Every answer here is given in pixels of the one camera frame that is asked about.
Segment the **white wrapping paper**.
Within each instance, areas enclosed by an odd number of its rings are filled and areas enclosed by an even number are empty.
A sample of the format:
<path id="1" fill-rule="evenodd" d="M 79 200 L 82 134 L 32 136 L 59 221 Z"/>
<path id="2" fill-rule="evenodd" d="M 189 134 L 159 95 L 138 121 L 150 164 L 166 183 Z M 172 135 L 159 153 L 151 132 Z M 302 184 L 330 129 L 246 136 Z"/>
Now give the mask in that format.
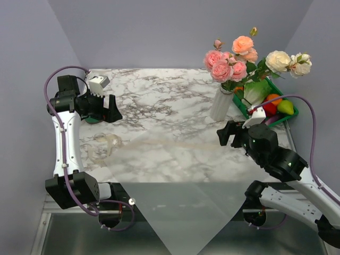
<path id="1" fill-rule="evenodd" d="M 199 253 L 241 208 L 249 185 L 268 177 L 243 149 L 221 146 L 214 129 L 151 129 L 106 165 L 171 254 Z"/>

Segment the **pink double rose stem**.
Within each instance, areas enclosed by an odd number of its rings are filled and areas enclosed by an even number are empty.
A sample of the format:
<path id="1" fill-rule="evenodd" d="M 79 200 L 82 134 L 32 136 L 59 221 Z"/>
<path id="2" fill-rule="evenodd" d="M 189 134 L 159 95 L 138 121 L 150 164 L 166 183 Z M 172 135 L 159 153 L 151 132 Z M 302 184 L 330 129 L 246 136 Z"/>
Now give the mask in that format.
<path id="1" fill-rule="evenodd" d="M 216 39 L 213 44 L 213 50 L 223 52 L 223 44 L 219 39 Z M 231 92 L 236 87 L 241 86 L 242 80 L 248 75 L 246 64 L 237 60 L 235 55 L 228 60 L 218 60 L 209 72 L 214 81 L 220 83 L 225 90 Z"/>

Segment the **white rose stem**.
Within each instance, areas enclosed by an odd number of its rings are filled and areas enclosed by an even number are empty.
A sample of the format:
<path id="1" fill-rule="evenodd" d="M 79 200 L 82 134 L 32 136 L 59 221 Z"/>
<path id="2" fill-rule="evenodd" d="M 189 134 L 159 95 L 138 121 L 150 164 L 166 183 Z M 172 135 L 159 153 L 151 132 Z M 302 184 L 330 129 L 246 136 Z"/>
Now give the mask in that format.
<path id="1" fill-rule="evenodd" d="M 258 82 L 266 77 L 281 78 L 282 73 L 289 73 L 297 79 L 310 73 L 312 67 L 311 56 L 297 53 L 289 56 L 285 51 L 270 52 L 257 65 L 249 63 L 250 71 L 246 81 Z"/>

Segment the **peach rose stem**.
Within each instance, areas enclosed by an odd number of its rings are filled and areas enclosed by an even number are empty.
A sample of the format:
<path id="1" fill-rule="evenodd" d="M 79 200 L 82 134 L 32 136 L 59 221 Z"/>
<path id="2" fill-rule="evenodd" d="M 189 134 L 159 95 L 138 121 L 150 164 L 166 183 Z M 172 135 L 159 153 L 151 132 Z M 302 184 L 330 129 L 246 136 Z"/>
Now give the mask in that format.
<path id="1" fill-rule="evenodd" d="M 233 41 L 232 51 L 235 56 L 244 61 L 255 63 L 258 59 L 258 53 L 254 48 L 252 37 L 257 34 L 257 28 L 253 27 L 250 36 L 239 36 Z"/>

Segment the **small pink rose stem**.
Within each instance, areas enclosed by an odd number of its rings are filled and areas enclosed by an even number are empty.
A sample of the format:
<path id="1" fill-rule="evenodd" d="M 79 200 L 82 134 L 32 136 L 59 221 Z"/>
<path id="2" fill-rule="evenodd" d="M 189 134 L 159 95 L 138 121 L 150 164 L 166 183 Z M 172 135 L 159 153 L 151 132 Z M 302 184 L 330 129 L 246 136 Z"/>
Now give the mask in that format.
<path id="1" fill-rule="evenodd" d="M 234 55 L 230 52 L 220 52 L 218 50 L 210 50 L 208 51 L 203 59 L 203 64 L 206 69 L 210 71 L 213 68 L 213 65 L 218 60 L 228 60 L 230 57 L 234 57 Z"/>

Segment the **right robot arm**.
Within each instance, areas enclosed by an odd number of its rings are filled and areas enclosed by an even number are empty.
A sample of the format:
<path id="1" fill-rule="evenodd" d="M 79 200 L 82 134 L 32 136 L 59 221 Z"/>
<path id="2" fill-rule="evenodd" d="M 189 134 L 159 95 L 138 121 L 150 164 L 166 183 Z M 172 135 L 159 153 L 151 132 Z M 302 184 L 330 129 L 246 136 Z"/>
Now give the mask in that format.
<path id="1" fill-rule="evenodd" d="M 223 129 L 217 130 L 220 145 L 226 146 L 233 136 L 231 147 L 243 148 L 266 173 L 299 191 L 308 200 L 308 203 L 300 202 L 267 183 L 253 181 L 245 192 L 245 204 L 250 208 L 263 205 L 277 209 L 308 225 L 327 244 L 339 248 L 339 205 L 331 200 L 330 190 L 324 184 L 317 184 L 301 156 L 279 146 L 275 131 L 265 124 L 249 128 L 243 124 L 228 121 Z"/>

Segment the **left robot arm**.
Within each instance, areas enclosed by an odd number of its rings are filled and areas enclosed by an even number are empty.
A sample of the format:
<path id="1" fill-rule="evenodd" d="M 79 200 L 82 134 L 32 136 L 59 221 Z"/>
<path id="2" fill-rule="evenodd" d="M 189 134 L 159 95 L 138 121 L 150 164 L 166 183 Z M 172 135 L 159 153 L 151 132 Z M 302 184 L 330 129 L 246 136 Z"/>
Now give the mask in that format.
<path id="1" fill-rule="evenodd" d="M 107 123 L 123 118 L 116 98 L 109 95 L 108 107 L 104 96 L 90 90 L 81 94 L 78 77 L 57 77 L 58 92 L 50 99 L 47 110 L 52 116 L 56 140 L 56 163 L 53 178 L 46 180 L 45 189 L 55 202 L 68 209 L 77 205 L 99 202 L 105 209 L 117 206 L 118 197 L 109 183 L 98 183 L 84 171 L 81 160 L 79 128 L 87 117 Z"/>

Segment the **white ribbed vase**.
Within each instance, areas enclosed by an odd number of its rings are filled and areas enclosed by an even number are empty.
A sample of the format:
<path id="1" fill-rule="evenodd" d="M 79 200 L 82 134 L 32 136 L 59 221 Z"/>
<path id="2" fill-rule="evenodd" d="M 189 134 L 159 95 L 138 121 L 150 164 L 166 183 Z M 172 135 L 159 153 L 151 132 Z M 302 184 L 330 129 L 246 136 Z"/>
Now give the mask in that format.
<path id="1" fill-rule="evenodd" d="M 216 122 L 223 121 L 233 101 L 234 92 L 225 90 L 220 86 L 215 94 L 210 110 L 210 118 Z"/>

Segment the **small orange toy vegetable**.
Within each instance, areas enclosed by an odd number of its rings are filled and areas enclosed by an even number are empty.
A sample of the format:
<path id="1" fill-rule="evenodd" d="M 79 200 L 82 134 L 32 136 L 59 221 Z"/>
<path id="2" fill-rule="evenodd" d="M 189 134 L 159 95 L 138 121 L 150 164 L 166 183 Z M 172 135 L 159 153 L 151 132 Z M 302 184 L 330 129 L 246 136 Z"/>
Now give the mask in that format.
<path id="1" fill-rule="evenodd" d="M 234 89 L 234 93 L 239 97 L 239 98 L 243 98 L 244 96 L 244 87 L 236 87 Z"/>

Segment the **toy purple eggplant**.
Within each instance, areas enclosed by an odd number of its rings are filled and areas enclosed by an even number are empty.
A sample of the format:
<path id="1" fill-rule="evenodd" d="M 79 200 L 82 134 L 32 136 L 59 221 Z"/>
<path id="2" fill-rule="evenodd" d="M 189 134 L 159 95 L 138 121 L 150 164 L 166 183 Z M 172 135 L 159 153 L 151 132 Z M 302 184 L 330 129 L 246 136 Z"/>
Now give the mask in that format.
<path id="1" fill-rule="evenodd" d="M 282 114 L 276 114 L 270 118 L 268 118 L 267 120 L 265 120 L 265 124 L 267 126 L 273 126 L 275 125 L 276 122 L 280 121 L 282 119 Z"/>

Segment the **toy green cabbage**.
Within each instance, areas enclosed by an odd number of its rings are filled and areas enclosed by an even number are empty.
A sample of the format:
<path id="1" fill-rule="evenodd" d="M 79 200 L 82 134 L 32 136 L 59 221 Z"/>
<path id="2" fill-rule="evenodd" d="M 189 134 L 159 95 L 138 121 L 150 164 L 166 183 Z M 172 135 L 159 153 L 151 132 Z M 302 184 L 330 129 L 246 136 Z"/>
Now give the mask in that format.
<path id="1" fill-rule="evenodd" d="M 271 87 L 266 79 L 259 82 L 248 82 L 244 85 L 242 103 L 246 107 L 261 104 L 271 93 Z"/>

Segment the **toy red pepper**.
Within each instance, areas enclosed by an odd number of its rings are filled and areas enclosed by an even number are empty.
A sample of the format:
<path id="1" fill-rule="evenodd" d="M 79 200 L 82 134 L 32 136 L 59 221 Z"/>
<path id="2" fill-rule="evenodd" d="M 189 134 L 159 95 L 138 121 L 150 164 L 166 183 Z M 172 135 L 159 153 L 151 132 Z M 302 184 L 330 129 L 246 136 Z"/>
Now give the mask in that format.
<path id="1" fill-rule="evenodd" d="M 277 113 L 277 106 L 274 105 L 273 103 L 263 105 L 263 109 L 266 113 L 266 117 L 272 117 Z"/>

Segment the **toy orange fruit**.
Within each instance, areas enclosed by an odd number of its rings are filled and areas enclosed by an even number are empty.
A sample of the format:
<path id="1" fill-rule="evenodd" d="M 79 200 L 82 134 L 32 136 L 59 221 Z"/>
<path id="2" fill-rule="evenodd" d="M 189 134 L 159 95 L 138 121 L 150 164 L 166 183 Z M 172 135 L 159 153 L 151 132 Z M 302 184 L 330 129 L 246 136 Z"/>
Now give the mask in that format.
<path id="1" fill-rule="evenodd" d="M 271 101 L 273 105 L 278 106 L 283 99 L 279 98 L 278 94 L 272 93 L 272 94 L 269 94 L 266 98 L 266 101 L 270 101 L 270 100 L 273 100 Z"/>

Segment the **toy yellow-green pear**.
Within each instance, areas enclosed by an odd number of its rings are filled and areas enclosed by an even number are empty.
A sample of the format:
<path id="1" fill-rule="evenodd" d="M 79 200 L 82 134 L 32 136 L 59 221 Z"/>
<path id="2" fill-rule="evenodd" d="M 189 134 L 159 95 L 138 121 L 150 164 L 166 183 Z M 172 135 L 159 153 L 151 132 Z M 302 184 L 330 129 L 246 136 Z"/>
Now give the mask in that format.
<path id="1" fill-rule="evenodd" d="M 277 105 L 277 110 L 280 113 L 287 114 L 287 115 L 293 115 L 294 114 L 294 106 L 293 103 L 289 100 L 282 100 Z"/>

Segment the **green plastic basket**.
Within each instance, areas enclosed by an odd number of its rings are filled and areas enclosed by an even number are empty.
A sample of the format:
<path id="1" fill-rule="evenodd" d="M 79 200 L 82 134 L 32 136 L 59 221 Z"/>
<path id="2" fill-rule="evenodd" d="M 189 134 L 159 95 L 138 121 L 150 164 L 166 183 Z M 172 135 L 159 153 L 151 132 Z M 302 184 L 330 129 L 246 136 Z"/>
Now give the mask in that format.
<path id="1" fill-rule="evenodd" d="M 269 78 L 266 78 L 266 81 L 268 82 L 268 86 L 271 88 L 272 93 L 278 94 L 280 96 L 283 95 L 282 92 L 272 83 L 272 81 Z M 251 115 L 248 112 L 248 107 L 244 103 L 242 103 L 241 99 L 236 94 L 234 94 L 233 102 L 236 105 L 236 107 L 241 111 L 241 113 L 244 115 L 244 117 L 246 119 L 249 119 Z M 286 120 L 291 119 L 292 117 L 297 116 L 299 114 L 299 111 L 294 106 L 294 114 L 293 115 L 287 115 L 287 114 L 283 114 L 283 113 L 280 113 L 280 112 L 277 112 L 277 114 L 282 114 L 282 119 L 280 121 L 276 122 L 275 125 L 278 125 L 279 123 L 282 123 Z"/>

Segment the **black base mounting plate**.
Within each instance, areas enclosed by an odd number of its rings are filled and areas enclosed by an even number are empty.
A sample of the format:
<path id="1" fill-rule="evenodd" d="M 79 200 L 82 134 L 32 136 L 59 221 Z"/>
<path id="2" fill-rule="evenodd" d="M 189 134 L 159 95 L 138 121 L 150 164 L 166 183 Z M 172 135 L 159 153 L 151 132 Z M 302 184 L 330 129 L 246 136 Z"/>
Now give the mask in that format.
<path id="1" fill-rule="evenodd" d="M 259 210 L 248 202 L 247 183 L 109 183 L 113 195 L 99 201 L 99 222 L 108 227 L 129 223 L 175 225 L 241 221 L 243 210 Z"/>

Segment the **aluminium frame rail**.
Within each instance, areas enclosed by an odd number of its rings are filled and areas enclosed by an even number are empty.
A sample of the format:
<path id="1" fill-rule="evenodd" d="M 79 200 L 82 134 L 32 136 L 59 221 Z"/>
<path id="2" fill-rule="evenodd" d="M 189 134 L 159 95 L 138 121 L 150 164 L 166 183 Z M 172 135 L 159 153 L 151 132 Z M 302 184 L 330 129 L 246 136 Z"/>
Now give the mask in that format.
<path id="1" fill-rule="evenodd" d="M 31 254 L 95 254 L 97 219 L 79 207 L 61 209 L 46 195 Z"/>

